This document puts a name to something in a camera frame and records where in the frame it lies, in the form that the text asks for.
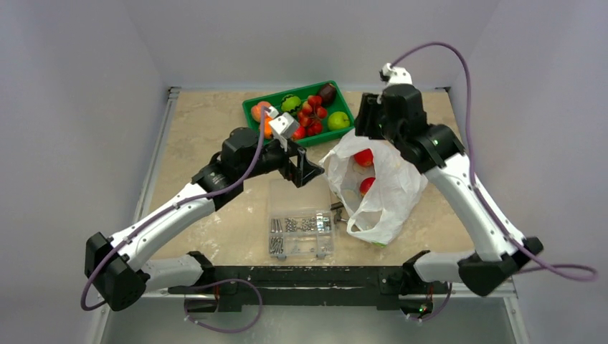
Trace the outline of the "fake red apple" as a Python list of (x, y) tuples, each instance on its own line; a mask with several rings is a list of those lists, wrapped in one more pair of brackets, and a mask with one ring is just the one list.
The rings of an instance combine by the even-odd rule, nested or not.
[(291, 139), (294, 141), (302, 140), (307, 137), (307, 128), (299, 126), (298, 129), (292, 134)]
[(362, 197), (364, 197), (369, 192), (369, 190), (373, 186), (375, 180), (376, 180), (375, 177), (368, 177), (368, 178), (365, 178), (359, 184), (359, 193), (361, 194)]
[(374, 164), (374, 154), (370, 148), (355, 153), (353, 159), (357, 165), (363, 168), (371, 167)]

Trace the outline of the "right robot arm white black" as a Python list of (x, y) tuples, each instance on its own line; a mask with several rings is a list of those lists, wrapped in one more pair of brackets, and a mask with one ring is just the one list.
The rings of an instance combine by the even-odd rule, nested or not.
[(391, 143), (402, 160), (441, 192), (474, 245), (472, 252), (416, 254), (403, 264), (404, 290), (418, 292), (431, 282), (456, 282), (484, 297), (543, 251), (541, 240), (524, 236), (473, 180), (470, 159), (452, 129), (427, 122), (422, 94), (413, 85), (390, 85), (380, 94), (365, 92), (355, 134)]

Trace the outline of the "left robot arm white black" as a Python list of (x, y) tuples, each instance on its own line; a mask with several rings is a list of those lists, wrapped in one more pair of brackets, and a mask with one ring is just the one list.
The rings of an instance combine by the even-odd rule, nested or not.
[(87, 282), (80, 297), (83, 310), (108, 305), (114, 311), (133, 305), (145, 292), (191, 288), (210, 290), (213, 266), (199, 252), (175, 259), (151, 257), (195, 222), (212, 215), (240, 195), (248, 178), (279, 172), (300, 188), (323, 174), (308, 160), (306, 149), (292, 140), (263, 142), (251, 128), (236, 128), (209, 164), (172, 199), (139, 222), (106, 237), (92, 235), (85, 247)]

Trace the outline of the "fake green apple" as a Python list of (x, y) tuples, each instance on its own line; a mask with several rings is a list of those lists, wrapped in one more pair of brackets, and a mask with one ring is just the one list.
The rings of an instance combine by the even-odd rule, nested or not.
[(330, 131), (337, 131), (350, 127), (351, 120), (344, 111), (335, 111), (328, 116), (326, 124)]

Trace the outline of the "white plastic bag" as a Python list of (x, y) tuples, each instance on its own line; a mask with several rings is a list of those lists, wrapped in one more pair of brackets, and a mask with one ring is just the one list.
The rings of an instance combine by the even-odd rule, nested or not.
[[(363, 168), (355, 163), (353, 155), (367, 148), (374, 154), (374, 164)], [(355, 136), (354, 130), (347, 132), (320, 164), (325, 168), (329, 189), (348, 214), (347, 234), (381, 247), (400, 235), (428, 184), (395, 147), (383, 140)], [(368, 177), (376, 180), (362, 197), (359, 184)]]

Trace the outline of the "fake red cherry bunch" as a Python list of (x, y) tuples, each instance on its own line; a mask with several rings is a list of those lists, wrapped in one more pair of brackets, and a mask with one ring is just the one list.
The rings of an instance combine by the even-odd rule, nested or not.
[(322, 121), (328, 117), (328, 111), (323, 107), (323, 98), (311, 95), (301, 105), (297, 112), (298, 122), (303, 128), (303, 136), (316, 136), (323, 132)]

